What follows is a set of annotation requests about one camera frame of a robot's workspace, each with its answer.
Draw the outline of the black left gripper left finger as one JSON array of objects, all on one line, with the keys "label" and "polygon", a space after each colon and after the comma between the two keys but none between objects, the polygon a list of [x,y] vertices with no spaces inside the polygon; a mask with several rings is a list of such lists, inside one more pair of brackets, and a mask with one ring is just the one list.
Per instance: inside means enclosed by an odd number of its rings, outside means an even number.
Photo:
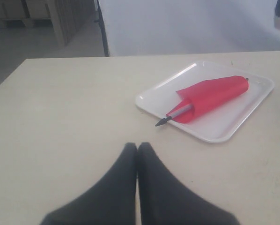
[{"label": "black left gripper left finger", "polygon": [[137,147],[127,143],[109,171],[89,190],[48,213],[43,225],[134,225]]}]

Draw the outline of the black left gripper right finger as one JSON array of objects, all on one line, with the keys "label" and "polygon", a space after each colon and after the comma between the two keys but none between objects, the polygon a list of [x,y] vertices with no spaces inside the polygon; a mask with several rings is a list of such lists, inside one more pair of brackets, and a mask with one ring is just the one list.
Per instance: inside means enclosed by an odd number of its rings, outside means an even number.
[{"label": "black left gripper right finger", "polygon": [[138,185],[144,225],[237,225],[237,218],[204,200],[162,163],[150,143],[138,147]]}]

